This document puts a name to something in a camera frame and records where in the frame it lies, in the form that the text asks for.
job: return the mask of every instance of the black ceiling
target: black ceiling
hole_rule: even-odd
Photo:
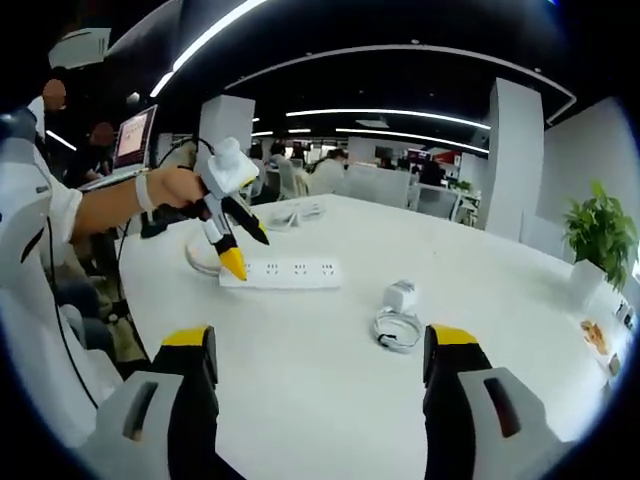
[[[157,0],[103,0],[99,22],[113,28],[111,42],[162,4]],[[80,141],[90,120],[118,123],[131,112],[125,94],[148,95],[170,68],[168,58],[241,0],[183,0],[176,28],[164,41],[147,46],[140,62],[118,71],[104,65],[69,72],[69,109],[52,124]],[[557,89],[512,68],[451,53],[372,51],[314,59],[277,69],[225,90],[262,69],[337,49],[405,45],[412,41],[490,55],[562,85],[578,102],[558,120],[610,94],[603,70],[586,60],[581,45],[569,41],[571,22],[548,0],[270,0],[232,24],[199,51],[157,98],[160,128],[189,132],[198,125],[200,105],[220,93],[256,100],[257,130],[286,132],[311,128],[335,134],[335,127],[366,128],[357,118],[320,115],[287,118],[286,112],[325,108],[386,108],[441,113],[482,122],[496,77],[538,90],[548,118],[569,98]],[[473,128],[409,117],[386,116],[391,130],[467,143]]]

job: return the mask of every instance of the potted plant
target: potted plant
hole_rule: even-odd
[[[582,204],[570,200],[571,212],[565,215],[566,238],[576,253],[569,283],[583,307],[604,279],[622,290],[638,244],[633,220],[618,199],[609,197],[598,181],[592,182],[591,191],[593,198]]]

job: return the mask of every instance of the white pillar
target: white pillar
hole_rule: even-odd
[[[491,91],[489,162],[478,228],[518,241],[522,215],[536,213],[544,160],[540,94],[501,78]]]
[[[202,104],[200,111],[200,138],[212,146],[227,137],[234,137],[243,152],[251,147],[253,113],[255,100],[221,95]],[[207,155],[205,149],[198,149],[198,159]]]

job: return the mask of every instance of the wristband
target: wristband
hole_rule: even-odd
[[[147,176],[145,174],[138,175],[136,177],[136,197],[138,197],[138,203],[145,212],[153,212],[156,207],[149,197],[149,190],[147,189]]]

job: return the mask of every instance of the hand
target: hand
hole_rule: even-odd
[[[191,170],[177,167],[161,168],[147,174],[147,189],[153,204],[182,208],[205,195],[204,185]]]

